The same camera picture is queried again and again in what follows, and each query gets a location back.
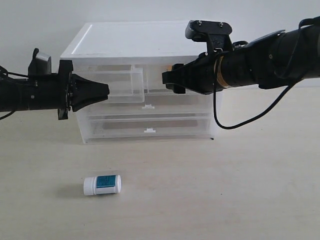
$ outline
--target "blue label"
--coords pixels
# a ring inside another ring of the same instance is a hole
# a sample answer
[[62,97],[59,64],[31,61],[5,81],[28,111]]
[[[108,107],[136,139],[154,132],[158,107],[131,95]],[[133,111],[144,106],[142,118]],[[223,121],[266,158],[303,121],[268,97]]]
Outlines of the blue label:
[[98,176],[96,178],[96,188],[112,188],[116,186],[116,175]]

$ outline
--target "white table surface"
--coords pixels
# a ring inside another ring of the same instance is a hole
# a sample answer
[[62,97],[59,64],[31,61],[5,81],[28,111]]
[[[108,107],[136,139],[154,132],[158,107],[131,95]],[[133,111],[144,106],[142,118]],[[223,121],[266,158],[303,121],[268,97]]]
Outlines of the white table surface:
[[[1,240],[319,239],[319,88],[215,140],[83,145],[73,114],[0,122]],[[226,90],[221,121],[257,114],[277,90]],[[118,195],[83,195],[120,174]]]

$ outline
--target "white wall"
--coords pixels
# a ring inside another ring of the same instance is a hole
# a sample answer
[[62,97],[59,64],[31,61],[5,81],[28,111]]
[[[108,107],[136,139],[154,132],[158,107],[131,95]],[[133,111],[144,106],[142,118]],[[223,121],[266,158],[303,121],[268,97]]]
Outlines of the white wall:
[[35,47],[52,56],[55,69],[85,22],[224,21],[233,27],[233,41],[251,41],[279,29],[293,30],[301,19],[319,16],[320,1],[2,0],[0,10],[0,65],[26,73]]

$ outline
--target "small white bottle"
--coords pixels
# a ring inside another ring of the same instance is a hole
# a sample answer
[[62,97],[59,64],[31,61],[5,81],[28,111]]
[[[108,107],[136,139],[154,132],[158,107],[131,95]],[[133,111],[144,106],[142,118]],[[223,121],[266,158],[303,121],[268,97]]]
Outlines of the small white bottle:
[[118,194],[120,191],[120,175],[90,176],[84,179],[83,193],[86,196],[98,194]]

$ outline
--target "plastic storage box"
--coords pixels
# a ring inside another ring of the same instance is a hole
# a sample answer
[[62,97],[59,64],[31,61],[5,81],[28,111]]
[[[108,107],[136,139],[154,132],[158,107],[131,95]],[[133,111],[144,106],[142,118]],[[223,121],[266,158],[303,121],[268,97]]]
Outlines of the plastic storage box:
[[[185,38],[188,21],[87,23],[61,55],[74,72],[109,84],[109,99],[76,113],[84,143],[110,139],[213,138],[212,95],[174,94],[162,73],[206,51]],[[221,93],[217,94],[220,105]]]

